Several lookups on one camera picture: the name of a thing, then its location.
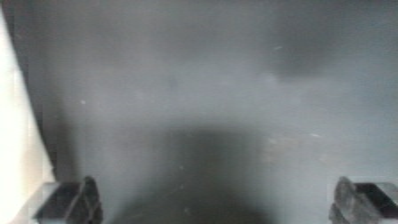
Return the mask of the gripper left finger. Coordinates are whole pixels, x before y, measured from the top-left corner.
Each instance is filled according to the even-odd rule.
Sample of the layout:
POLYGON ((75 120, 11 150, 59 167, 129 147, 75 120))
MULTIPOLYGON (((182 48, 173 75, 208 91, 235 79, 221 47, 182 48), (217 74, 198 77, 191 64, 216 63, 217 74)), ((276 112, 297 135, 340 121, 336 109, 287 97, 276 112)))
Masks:
POLYGON ((97 180, 47 183, 40 193, 45 201, 34 213, 38 224, 102 224, 104 208, 97 180))

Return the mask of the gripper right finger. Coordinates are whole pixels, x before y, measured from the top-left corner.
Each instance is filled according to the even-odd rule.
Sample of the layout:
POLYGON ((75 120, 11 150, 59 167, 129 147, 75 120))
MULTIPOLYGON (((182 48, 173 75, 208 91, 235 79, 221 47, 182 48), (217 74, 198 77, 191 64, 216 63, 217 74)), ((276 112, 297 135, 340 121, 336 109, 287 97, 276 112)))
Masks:
POLYGON ((331 224, 398 224, 398 186, 340 178, 329 210, 331 224))

